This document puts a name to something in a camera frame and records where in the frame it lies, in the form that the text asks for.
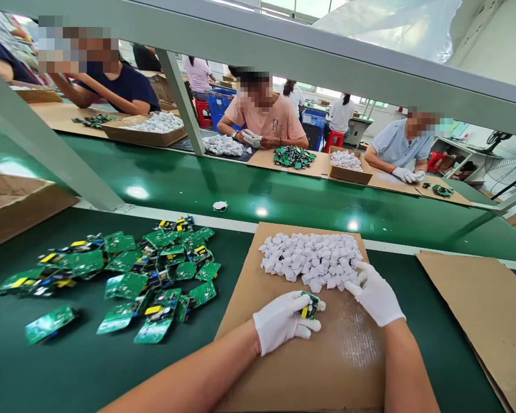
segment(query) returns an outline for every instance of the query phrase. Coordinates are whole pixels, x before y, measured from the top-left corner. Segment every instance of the green circuit board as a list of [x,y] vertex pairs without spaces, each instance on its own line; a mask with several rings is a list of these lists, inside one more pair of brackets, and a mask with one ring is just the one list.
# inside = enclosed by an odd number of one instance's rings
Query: green circuit board
[[137,303],[125,303],[114,306],[103,318],[96,334],[107,334],[128,327],[137,308]]
[[200,281],[211,281],[216,278],[221,266],[222,264],[217,262],[207,262],[201,267],[195,278]]
[[208,281],[192,289],[189,296],[194,301],[193,308],[197,308],[213,299],[216,296],[216,289],[212,281]]
[[29,345],[38,343],[74,319],[73,309],[68,305],[61,306],[25,327],[27,342]]
[[103,240],[105,242],[105,251],[111,254],[136,249],[134,237],[132,235],[124,235],[123,231],[107,235]]

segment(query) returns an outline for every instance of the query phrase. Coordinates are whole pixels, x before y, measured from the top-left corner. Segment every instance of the cardboard sheet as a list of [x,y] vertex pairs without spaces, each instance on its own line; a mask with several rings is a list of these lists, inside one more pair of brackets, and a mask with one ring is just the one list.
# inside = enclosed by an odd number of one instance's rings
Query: cardboard sheet
[[108,139],[103,130],[86,127],[81,123],[73,122],[72,119],[97,116],[99,114],[111,115],[117,119],[123,119],[129,116],[118,112],[100,111],[92,108],[80,109],[70,103],[31,103],[29,106],[50,128],[56,131],[102,139]]
[[[308,287],[299,279],[266,274],[258,247],[283,232],[331,234],[322,229],[260,223],[216,338],[243,324],[276,297]],[[359,234],[351,234],[365,260]],[[381,409],[384,404],[385,342],[379,328],[348,291],[323,288],[321,331],[295,338],[262,357],[243,374],[218,406],[221,412],[340,411]]]
[[417,257],[516,413],[516,276],[495,258]]
[[[430,184],[432,184],[432,186],[430,188],[423,188],[423,183],[425,183],[425,182],[429,182]],[[422,196],[425,196],[425,197],[434,198],[434,199],[438,199],[438,200],[442,200],[442,201],[446,201],[446,202],[452,202],[454,204],[461,204],[461,205],[468,205],[468,206],[472,205],[470,203],[470,201],[468,201],[465,197],[463,197],[457,191],[455,191],[455,193],[451,196],[451,198],[444,198],[444,197],[440,197],[438,195],[434,195],[434,192],[432,192],[432,187],[434,185],[441,185],[445,188],[450,188],[450,186],[448,186],[448,183],[446,181],[443,181],[441,178],[426,175],[424,181],[421,182],[421,184],[416,185],[415,189],[418,191],[418,193],[420,193]]]

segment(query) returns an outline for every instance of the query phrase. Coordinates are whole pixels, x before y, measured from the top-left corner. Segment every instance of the table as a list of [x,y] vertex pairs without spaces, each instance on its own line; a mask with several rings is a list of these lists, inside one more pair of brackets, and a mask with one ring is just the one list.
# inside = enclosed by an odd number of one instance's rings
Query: table
[[432,150],[435,146],[435,144],[438,141],[442,141],[444,143],[447,143],[448,145],[454,146],[457,149],[460,149],[462,151],[465,151],[468,155],[465,157],[464,161],[459,164],[459,166],[455,167],[451,172],[447,173],[444,177],[445,178],[451,178],[453,175],[455,175],[458,171],[461,170],[461,168],[464,166],[466,162],[468,162],[473,156],[481,157],[482,164],[478,165],[478,169],[483,166],[485,163],[485,158],[493,158],[497,159],[499,158],[497,155],[487,155],[481,152],[478,152],[477,150],[469,147],[467,144],[461,141],[457,141],[455,139],[445,138],[445,137],[436,137],[434,140],[434,143],[432,144]]

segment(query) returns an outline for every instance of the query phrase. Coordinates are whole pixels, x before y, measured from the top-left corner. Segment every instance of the electronic component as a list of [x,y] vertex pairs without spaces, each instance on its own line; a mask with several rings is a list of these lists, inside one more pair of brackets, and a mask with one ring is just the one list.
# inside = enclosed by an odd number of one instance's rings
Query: electronic component
[[147,275],[127,272],[109,278],[105,284],[105,299],[120,297],[136,299],[147,285]]
[[214,288],[214,284],[212,281],[208,281],[200,286],[192,289],[189,292],[189,297],[191,297],[191,306],[192,308],[197,308],[216,296],[216,289]]
[[38,343],[51,336],[63,326],[69,324],[74,319],[75,312],[73,309],[68,305],[61,306],[25,327],[27,342],[29,345]]
[[174,321],[181,289],[163,291],[145,311],[147,319],[134,339],[137,344],[156,344],[165,336]]
[[319,298],[305,291],[302,291],[301,295],[310,296],[310,303],[302,309],[302,318],[309,318],[311,320],[315,320],[315,313],[317,312],[317,307],[319,306]]
[[218,275],[220,267],[221,264],[217,262],[207,262],[201,267],[195,278],[200,281],[211,281]]
[[115,252],[132,251],[136,249],[136,241],[131,235],[124,235],[123,231],[107,235],[104,239],[105,251],[114,254]]
[[107,334],[128,327],[137,308],[137,303],[125,303],[114,306],[103,318],[96,334]]

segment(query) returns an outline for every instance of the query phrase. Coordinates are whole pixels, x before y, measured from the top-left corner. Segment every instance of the metal post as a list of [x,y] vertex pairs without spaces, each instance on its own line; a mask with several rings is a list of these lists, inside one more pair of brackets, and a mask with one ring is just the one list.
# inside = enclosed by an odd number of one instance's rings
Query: metal post
[[0,77],[0,130],[97,209],[124,202]]
[[193,151],[195,155],[203,156],[205,154],[205,146],[202,143],[201,131],[194,116],[193,104],[186,93],[182,74],[176,62],[176,56],[174,53],[163,49],[155,49],[155,51],[161,62],[165,78],[168,81],[170,92],[172,92],[176,105],[178,106],[179,115],[182,117],[189,141],[193,146]]
[[504,200],[498,205],[496,211],[494,211],[497,215],[504,215],[508,212],[510,208],[516,205],[516,193],[511,195],[509,198]]

